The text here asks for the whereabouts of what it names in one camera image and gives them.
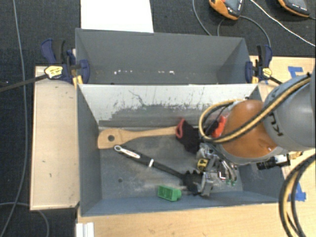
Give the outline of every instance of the gray box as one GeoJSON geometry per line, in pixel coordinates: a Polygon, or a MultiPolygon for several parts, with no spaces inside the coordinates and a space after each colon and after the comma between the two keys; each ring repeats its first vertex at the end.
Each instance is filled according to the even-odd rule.
{"type": "MultiPolygon", "coordinates": [[[[279,169],[259,172],[254,165],[249,165],[239,170],[238,183],[234,187],[219,184],[209,198],[183,191],[179,201],[170,202],[157,196],[158,185],[182,189],[180,179],[134,162],[113,149],[97,148],[99,132],[108,127],[146,130],[174,126],[181,118],[197,126],[199,116],[208,106],[227,99],[250,96],[255,85],[240,84],[244,81],[242,63],[245,61],[239,58],[248,55],[243,39],[217,38],[214,41],[213,37],[205,36],[77,29],[76,40],[80,42],[76,46],[77,58],[88,59],[92,70],[91,84],[80,84],[77,88],[82,216],[277,202],[277,193],[284,181],[279,169]],[[157,55],[156,51],[163,47],[168,52],[157,55]],[[187,54],[189,58],[196,58],[194,63],[186,64],[189,58],[184,55],[185,49],[191,52],[187,54]],[[213,56],[207,59],[206,56],[214,55],[208,53],[209,50],[218,51],[219,58],[213,56]],[[152,55],[152,63],[147,57],[149,54],[152,55]],[[238,60],[239,68],[233,65],[234,59],[238,60]],[[132,72],[125,72],[124,64],[128,64],[132,72]],[[162,73],[171,69],[173,75],[162,73]]],[[[175,136],[140,138],[124,146],[153,157],[181,173],[196,168],[195,155],[186,152],[175,136]]]]}
{"type": "Polygon", "coordinates": [[[242,38],[76,29],[89,83],[246,83],[242,38]]]}

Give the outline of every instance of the wooden spoon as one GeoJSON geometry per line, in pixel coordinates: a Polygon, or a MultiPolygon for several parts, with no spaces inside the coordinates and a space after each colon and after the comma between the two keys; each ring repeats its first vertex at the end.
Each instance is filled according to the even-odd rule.
{"type": "Polygon", "coordinates": [[[171,126],[171,127],[146,130],[146,131],[128,131],[128,130],[118,129],[118,128],[105,129],[99,134],[98,148],[99,149],[112,148],[115,145],[121,145],[127,141],[134,140],[136,138],[175,135],[176,127],[177,126],[171,126]]]}

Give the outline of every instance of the green block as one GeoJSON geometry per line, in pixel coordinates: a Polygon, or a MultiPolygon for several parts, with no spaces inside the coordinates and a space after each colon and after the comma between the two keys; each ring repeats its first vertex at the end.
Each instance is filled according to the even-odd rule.
{"type": "Polygon", "coordinates": [[[181,190],[160,185],[158,188],[158,197],[169,201],[177,201],[182,196],[181,190]]]}

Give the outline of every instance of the white paper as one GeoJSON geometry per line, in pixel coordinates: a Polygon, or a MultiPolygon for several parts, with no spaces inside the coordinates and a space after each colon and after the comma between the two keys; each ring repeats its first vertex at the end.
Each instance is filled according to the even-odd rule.
{"type": "Polygon", "coordinates": [[[81,0],[81,28],[153,33],[149,0],[81,0]]]}

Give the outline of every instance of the dark floor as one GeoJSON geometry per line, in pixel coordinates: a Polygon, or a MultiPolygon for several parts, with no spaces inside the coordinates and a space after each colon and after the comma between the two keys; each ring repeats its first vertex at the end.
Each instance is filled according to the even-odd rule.
{"type": "MultiPolygon", "coordinates": [[[[204,35],[192,8],[192,0],[150,0],[155,32],[204,35]]],[[[302,19],[280,8],[276,0],[256,0],[271,16],[308,41],[315,43],[315,20],[302,19]]],[[[306,0],[315,17],[316,0],[306,0]]],[[[45,62],[40,53],[40,43],[47,38],[64,38],[68,47],[75,46],[75,28],[80,26],[79,0],[16,0],[18,22],[26,68],[26,79],[33,77],[34,67],[45,62]]],[[[205,27],[216,35],[217,25],[223,19],[209,8],[207,0],[195,1],[197,13],[205,27]]],[[[275,56],[315,57],[315,48],[302,42],[271,21],[249,0],[245,1],[244,16],[257,21],[272,40],[275,56]]],[[[252,23],[239,19],[225,20],[223,36],[246,39],[251,55],[257,55],[256,45],[266,44],[263,33],[252,23]]],[[[0,0],[0,81],[9,83],[22,79],[21,63],[14,22],[12,0],[0,0]]],[[[19,198],[29,200],[30,152],[32,141],[32,94],[27,86],[29,161],[27,175],[19,198]]],[[[14,89],[0,93],[0,203],[14,201],[22,174],[24,159],[24,109],[23,90],[14,89]]],[[[11,207],[0,207],[0,231],[11,207]]],[[[74,235],[74,210],[45,211],[50,223],[50,236],[74,235]]],[[[42,219],[25,208],[16,208],[4,236],[45,236],[42,219]]]]}

